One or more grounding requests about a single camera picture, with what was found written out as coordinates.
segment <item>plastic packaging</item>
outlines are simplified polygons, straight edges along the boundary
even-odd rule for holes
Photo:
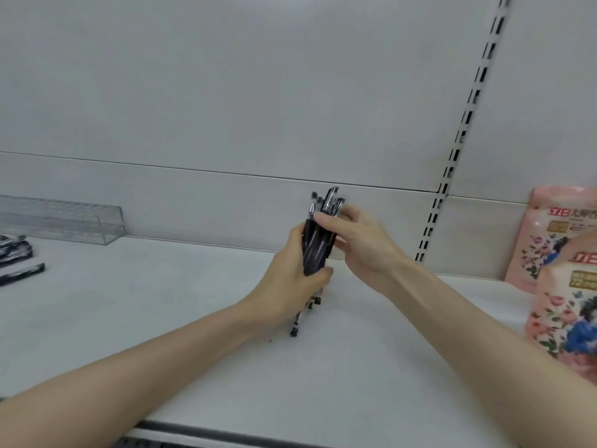
[[[597,385],[597,230],[570,240],[541,270],[525,331]]]
[[[543,266],[569,240],[597,228],[597,189],[540,186],[526,209],[506,282],[534,293]]]

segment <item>person's right arm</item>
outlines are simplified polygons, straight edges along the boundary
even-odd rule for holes
[[[374,217],[345,205],[315,220],[365,284],[384,294],[523,448],[597,446],[597,388],[474,306],[394,244]]]

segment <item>skin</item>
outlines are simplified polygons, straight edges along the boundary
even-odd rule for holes
[[[597,388],[590,382],[414,263],[370,214],[345,205],[343,218],[316,213],[315,219],[342,237],[336,245],[350,270],[410,320],[515,442],[524,448],[595,445]],[[302,225],[293,229],[259,285],[239,303],[0,404],[3,446],[108,447],[222,356],[290,319],[332,274],[326,268],[303,275],[301,232]]]

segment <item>forearm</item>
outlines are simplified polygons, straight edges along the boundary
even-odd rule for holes
[[[0,404],[7,448],[104,448],[263,327],[243,302]]]
[[[589,447],[597,389],[411,262],[388,298],[524,448]]]

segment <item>black hair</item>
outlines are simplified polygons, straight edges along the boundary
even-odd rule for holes
[[[593,311],[597,309],[597,297],[593,297],[585,302],[583,308],[580,310],[580,316],[584,317],[587,322],[591,322],[595,317]]]
[[[564,245],[566,245],[568,243],[570,239],[568,239],[566,236],[562,237],[561,239],[556,240],[553,243],[553,250],[557,253],[560,254],[560,252],[562,251],[562,248]]]

